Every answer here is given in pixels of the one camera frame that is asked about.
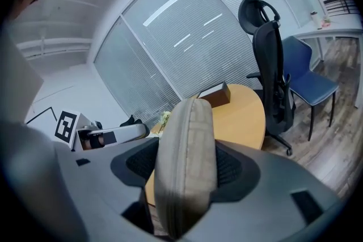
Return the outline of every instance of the chair armrest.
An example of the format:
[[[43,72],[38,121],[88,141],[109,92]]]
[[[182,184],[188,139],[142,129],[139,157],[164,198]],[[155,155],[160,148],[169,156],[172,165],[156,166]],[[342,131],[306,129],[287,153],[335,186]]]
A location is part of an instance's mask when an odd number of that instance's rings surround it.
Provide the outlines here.
[[[260,77],[261,77],[260,72],[251,73],[251,74],[248,74],[248,75],[246,76],[246,78],[247,78],[247,79],[260,78]]]

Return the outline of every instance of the wooden tabletop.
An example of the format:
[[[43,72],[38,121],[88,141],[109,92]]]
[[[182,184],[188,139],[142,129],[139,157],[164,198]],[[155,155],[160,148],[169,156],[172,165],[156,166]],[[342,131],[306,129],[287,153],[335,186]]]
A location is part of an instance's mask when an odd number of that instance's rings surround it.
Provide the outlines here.
[[[214,138],[261,149],[265,137],[265,111],[258,95],[250,88],[229,84],[231,100],[228,104],[215,107],[213,112]],[[151,132],[157,133],[160,125]],[[147,201],[155,205],[154,172],[146,186]]]

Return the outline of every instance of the black mesh office chair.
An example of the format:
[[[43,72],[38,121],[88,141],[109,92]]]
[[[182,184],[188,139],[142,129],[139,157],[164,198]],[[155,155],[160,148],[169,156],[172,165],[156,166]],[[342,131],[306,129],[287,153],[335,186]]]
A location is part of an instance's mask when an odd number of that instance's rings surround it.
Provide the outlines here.
[[[263,7],[268,6],[275,17],[269,21]],[[268,3],[262,0],[244,0],[239,8],[239,22],[246,33],[254,36],[252,45],[259,67],[259,73],[247,75],[258,78],[262,90],[255,90],[260,96],[266,117],[266,134],[282,143],[287,156],[292,147],[279,134],[287,131],[293,124],[295,109],[289,83],[290,75],[284,78],[284,53],[278,31],[280,16]]]

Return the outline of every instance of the beige cushion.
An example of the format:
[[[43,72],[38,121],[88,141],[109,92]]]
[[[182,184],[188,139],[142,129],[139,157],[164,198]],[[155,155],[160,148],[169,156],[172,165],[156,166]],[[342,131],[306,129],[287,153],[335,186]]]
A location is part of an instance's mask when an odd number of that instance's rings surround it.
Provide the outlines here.
[[[203,216],[216,188],[212,108],[202,99],[183,100],[164,129],[155,165],[155,206],[171,237],[181,237]]]

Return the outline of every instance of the white desk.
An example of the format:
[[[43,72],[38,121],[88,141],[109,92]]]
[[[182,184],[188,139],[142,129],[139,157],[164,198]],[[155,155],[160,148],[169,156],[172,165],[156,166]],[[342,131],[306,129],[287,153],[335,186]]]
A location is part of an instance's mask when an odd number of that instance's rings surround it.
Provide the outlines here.
[[[298,39],[315,39],[320,37],[352,37],[358,39],[358,46],[361,56],[361,73],[359,80],[359,88],[355,106],[358,108],[363,102],[363,28],[359,15],[345,14],[330,17],[332,23],[329,27],[316,29],[313,21],[305,26],[292,31],[289,35],[293,35]],[[324,53],[319,43],[320,57],[324,61]]]

